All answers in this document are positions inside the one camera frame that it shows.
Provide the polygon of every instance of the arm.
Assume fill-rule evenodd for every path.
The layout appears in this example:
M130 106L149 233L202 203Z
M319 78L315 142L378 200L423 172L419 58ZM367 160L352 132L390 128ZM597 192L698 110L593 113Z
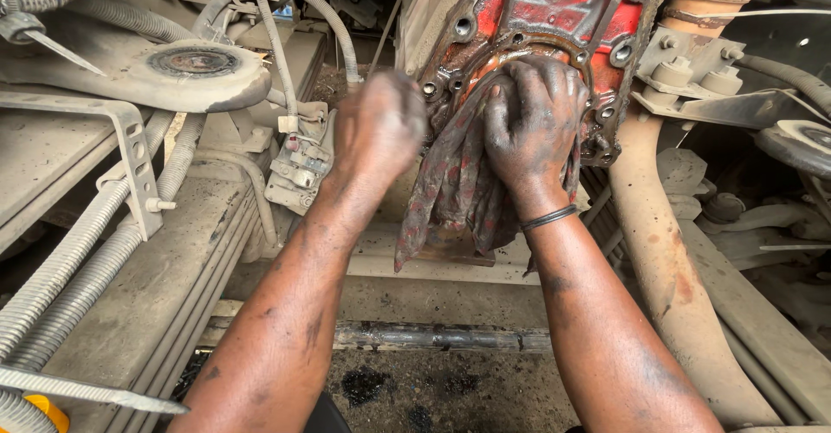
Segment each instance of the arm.
M338 113L335 164L317 199L240 309L168 431L301 431L332 359L343 275L358 235L416 156L425 109L380 74Z
M506 101L493 89L485 148L527 222L568 205L556 178L587 89L575 69L550 58L526 57L506 68L523 99L521 120L508 120ZM587 431L722 431L576 215L525 236L557 367Z

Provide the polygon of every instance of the dirty hand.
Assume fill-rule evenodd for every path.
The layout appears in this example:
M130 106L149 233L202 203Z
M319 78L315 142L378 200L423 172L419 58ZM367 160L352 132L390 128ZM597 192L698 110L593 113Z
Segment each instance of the dirty hand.
M340 104L330 177L382 195L416 159L427 125L424 100L402 73L371 77Z
M504 67L517 84L520 116L509 120L505 91L492 87L484 108L484 146L520 219L529 220L536 217L524 216L522 204L534 202L543 188L562 190L559 175L574 146L588 89L575 68L553 58L524 56Z

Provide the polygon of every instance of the forearm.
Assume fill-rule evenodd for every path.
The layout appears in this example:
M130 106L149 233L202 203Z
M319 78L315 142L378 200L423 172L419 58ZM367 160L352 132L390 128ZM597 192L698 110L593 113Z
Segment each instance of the forearm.
M376 204L328 178L202 369L171 431L300 431L326 379L343 275Z
M560 187L519 203L524 220L568 205ZM526 237L557 366L588 430L721 431L576 215Z

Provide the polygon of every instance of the rubber wrist band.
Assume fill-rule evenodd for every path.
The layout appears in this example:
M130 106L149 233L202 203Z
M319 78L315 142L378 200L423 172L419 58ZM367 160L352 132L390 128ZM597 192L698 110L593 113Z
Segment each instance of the rubber wrist band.
M568 217L572 215L576 210L577 206L575 206L574 204L569 204L566 207L563 207L562 209L552 212L551 214L547 214L540 218L535 218L534 220L529 220L527 222L520 222L519 230L526 232L540 225L545 225L546 223L554 222L555 220L559 220L563 217Z

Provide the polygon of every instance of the yellow cap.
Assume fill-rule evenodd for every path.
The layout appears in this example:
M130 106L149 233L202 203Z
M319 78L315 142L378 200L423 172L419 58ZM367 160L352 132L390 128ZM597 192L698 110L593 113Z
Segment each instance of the yellow cap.
M43 413L47 414L49 420L55 424L57 428L57 433L67 433L69 429L69 418L67 414L61 412L60 409L55 407L54 404L49 402L47 396L41 396L40 394L34 394L31 396L24 397L27 401L31 402L35 405L38 409L42 410ZM3 428L0 428L0 433L8 433Z

